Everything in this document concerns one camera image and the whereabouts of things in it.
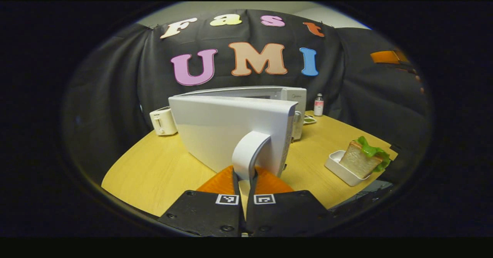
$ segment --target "white microwave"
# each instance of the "white microwave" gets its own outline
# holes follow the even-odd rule
[[[230,97],[251,97],[264,99],[277,99],[296,101],[293,118],[292,139],[301,139],[301,130],[305,119],[305,109],[307,102],[307,90],[304,88],[284,87],[284,86],[245,86],[228,87],[207,90],[197,90],[180,94],[182,95],[204,95],[204,96],[230,96]]]

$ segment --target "bread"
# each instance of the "bread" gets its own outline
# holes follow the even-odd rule
[[[383,158],[380,156],[373,156],[368,158],[363,151],[361,151],[361,144],[352,141],[349,143],[344,156],[340,159],[340,165],[349,169],[361,179],[365,179],[371,172],[382,163]]]

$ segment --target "food item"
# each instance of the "food item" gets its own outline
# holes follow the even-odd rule
[[[365,137],[349,143],[344,156],[340,159],[340,165],[365,179],[372,172],[381,172],[390,163],[389,154],[379,147],[369,146]]]

